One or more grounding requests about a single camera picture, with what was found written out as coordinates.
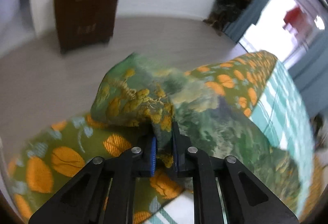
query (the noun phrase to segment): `blue curtain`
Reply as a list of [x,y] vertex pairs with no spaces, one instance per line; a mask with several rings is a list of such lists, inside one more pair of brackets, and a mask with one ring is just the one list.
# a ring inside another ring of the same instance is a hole
[[309,117],[328,110],[328,30],[316,38],[303,58],[289,69],[289,74]]
[[239,42],[251,24],[256,24],[269,0],[253,0],[240,17],[225,28],[224,33],[235,43]]

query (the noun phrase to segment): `metal screw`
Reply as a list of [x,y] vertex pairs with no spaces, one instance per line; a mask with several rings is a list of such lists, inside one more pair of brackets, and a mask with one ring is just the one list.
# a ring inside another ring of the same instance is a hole
[[195,154],[195,153],[197,153],[197,151],[198,151],[198,149],[194,146],[190,146],[188,148],[188,152],[191,153],[191,154]]
[[227,159],[227,161],[228,161],[229,163],[231,163],[231,164],[234,164],[234,163],[236,163],[236,161],[237,161],[237,159],[236,159],[233,155],[228,155],[228,156],[226,157],[226,159]]
[[95,165],[98,165],[98,164],[101,164],[103,161],[103,159],[100,157],[100,156],[97,156],[95,158],[93,158],[92,162],[95,164]]
[[133,147],[133,148],[131,149],[131,152],[134,153],[134,154],[138,154],[138,153],[141,152],[141,148],[138,147],[138,146]]

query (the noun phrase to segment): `wooden cabinet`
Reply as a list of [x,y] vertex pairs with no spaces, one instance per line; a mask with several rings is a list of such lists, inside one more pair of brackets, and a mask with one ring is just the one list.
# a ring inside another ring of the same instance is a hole
[[113,36],[118,0],[54,0],[61,53],[108,43]]

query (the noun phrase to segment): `bright light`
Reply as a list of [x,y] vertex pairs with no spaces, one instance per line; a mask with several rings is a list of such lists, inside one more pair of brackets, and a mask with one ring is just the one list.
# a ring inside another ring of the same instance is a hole
[[316,24],[319,30],[325,29],[325,24],[321,17],[317,16],[317,18],[314,20],[314,23]]

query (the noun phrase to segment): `wooden floor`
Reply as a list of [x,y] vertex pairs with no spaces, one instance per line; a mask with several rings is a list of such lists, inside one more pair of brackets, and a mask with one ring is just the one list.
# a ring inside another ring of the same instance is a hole
[[33,39],[0,59],[0,136],[6,161],[51,123],[87,111],[104,74],[132,52],[189,70],[245,53],[201,21],[120,18],[108,46],[59,53],[56,33]]

